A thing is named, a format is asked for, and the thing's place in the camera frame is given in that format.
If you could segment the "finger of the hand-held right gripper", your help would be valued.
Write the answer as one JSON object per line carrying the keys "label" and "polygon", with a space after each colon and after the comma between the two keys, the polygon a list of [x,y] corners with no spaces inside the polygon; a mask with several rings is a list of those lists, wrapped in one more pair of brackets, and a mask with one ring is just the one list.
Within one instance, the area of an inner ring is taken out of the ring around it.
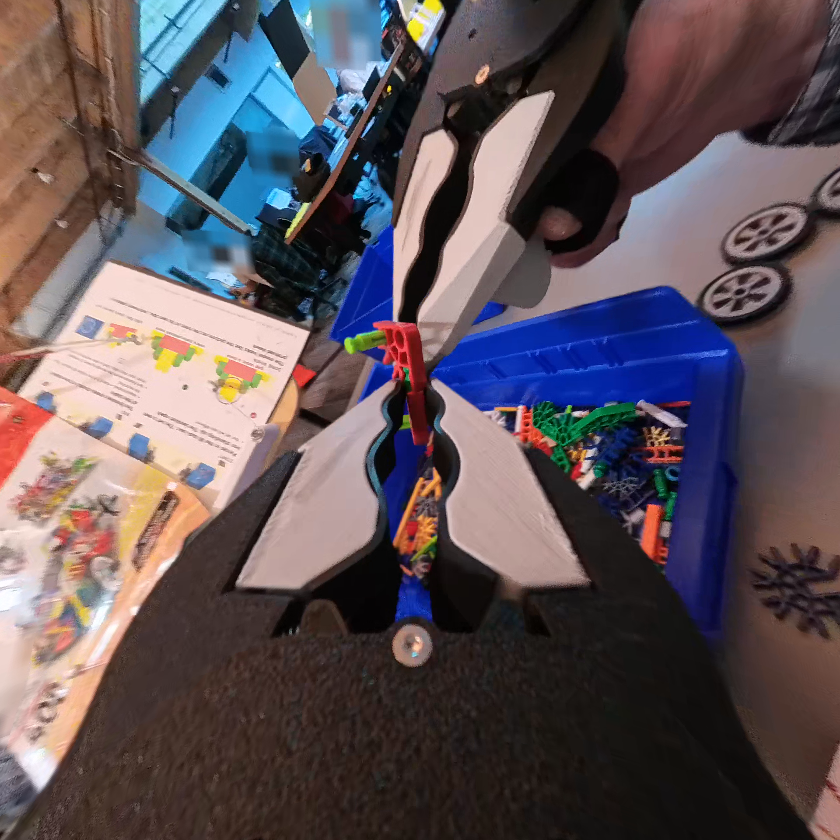
{"label": "finger of the hand-held right gripper", "polygon": [[[423,137],[393,234],[392,305],[396,321],[469,326],[474,248],[463,215],[474,141],[448,129]],[[466,290],[459,289],[467,277]]]}
{"label": "finger of the hand-held right gripper", "polygon": [[551,91],[519,100],[478,145],[465,210],[416,317],[428,369],[466,336],[526,252],[528,241],[508,222],[508,209],[553,100]]}

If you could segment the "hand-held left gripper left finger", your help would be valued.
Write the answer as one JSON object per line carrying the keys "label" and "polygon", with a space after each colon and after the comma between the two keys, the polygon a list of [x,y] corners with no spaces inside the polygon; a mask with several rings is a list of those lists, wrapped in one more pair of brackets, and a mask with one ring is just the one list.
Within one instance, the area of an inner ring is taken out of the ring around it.
{"label": "hand-held left gripper left finger", "polygon": [[299,448],[239,590],[311,594],[344,572],[400,580],[385,483],[401,423],[402,387],[387,382]]}

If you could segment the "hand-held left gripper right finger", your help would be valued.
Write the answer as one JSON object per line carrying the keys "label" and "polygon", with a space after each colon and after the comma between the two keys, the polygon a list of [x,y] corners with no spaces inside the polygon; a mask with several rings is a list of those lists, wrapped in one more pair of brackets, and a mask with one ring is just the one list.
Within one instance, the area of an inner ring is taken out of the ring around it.
{"label": "hand-held left gripper right finger", "polygon": [[589,575],[512,433],[442,382],[437,444],[445,467],[444,514],[454,546],[523,591],[588,587]]}

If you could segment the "red toy connector piece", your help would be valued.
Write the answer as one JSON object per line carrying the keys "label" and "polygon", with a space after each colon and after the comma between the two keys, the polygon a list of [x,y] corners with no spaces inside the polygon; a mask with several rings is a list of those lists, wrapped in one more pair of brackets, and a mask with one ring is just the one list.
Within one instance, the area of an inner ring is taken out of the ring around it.
{"label": "red toy connector piece", "polygon": [[383,332],[380,346],[385,349],[385,364],[392,364],[393,380],[402,384],[410,419],[413,442],[427,446],[430,439],[427,420],[427,369],[418,327],[411,322],[378,321],[374,330]]}

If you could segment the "person's right hand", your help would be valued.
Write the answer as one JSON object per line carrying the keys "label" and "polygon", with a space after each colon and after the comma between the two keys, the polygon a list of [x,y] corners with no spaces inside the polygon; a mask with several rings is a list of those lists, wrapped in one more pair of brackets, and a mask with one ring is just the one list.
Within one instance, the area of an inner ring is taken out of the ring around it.
{"label": "person's right hand", "polygon": [[811,81],[832,12],[824,1],[647,1],[633,17],[623,95],[591,142],[618,189],[598,236],[554,255],[583,266],[616,241],[635,196],[719,135],[784,118]]}

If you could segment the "empty blue plastic bin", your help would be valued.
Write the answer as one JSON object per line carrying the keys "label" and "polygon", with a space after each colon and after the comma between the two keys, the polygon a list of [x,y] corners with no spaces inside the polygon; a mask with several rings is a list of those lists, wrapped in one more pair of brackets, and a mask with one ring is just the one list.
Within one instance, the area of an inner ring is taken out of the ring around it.
{"label": "empty blue plastic bin", "polygon": [[332,323],[330,339],[344,343],[373,330],[375,322],[393,321],[393,227],[368,245]]}

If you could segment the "pile of colourful toy pieces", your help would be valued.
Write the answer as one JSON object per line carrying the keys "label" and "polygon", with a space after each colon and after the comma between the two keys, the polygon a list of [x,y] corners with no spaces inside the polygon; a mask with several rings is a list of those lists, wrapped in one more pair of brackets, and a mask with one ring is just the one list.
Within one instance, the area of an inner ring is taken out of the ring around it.
{"label": "pile of colourful toy pieces", "polygon": [[[664,574],[686,446],[689,402],[640,400],[562,406],[543,400],[496,406],[485,415],[521,448],[548,456],[618,521]],[[429,434],[394,527],[402,580],[395,619],[432,618],[429,575],[437,555],[443,481]]]}

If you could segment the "white instruction sheet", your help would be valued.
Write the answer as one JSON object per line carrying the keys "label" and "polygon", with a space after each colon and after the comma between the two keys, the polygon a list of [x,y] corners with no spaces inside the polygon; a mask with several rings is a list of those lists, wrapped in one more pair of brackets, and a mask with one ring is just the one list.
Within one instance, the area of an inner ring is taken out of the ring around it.
{"label": "white instruction sheet", "polygon": [[294,322],[108,261],[18,393],[221,511],[262,471],[310,337]]}

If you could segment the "colourful toy package bag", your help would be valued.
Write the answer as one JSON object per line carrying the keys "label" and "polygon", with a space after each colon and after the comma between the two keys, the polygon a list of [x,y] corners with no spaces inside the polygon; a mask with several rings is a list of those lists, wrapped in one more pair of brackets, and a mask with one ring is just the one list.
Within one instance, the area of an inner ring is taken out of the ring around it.
{"label": "colourful toy package bag", "polygon": [[46,786],[132,620],[208,518],[177,481],[2,389],[2,767]]}

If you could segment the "small blue toy piece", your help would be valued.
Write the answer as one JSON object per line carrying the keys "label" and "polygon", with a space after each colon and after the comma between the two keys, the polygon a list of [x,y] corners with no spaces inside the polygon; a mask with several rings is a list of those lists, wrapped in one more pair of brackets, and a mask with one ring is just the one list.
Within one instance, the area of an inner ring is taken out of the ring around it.
{"label": "small blue toy piece", "polygon": [[753,592],[779,622],[792,620],[802,634],[838,637],[839,556],[792,543],[788,553],[771,547],[749,570]]}

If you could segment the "paper sheet on table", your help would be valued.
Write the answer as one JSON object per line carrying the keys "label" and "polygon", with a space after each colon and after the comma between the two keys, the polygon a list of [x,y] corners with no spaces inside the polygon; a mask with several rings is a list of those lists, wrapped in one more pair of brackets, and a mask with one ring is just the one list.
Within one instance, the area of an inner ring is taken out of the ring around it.
{"label": "paper sheet on table", "polygon": [[808,827],[815,839],[839,839],[838,744]]}

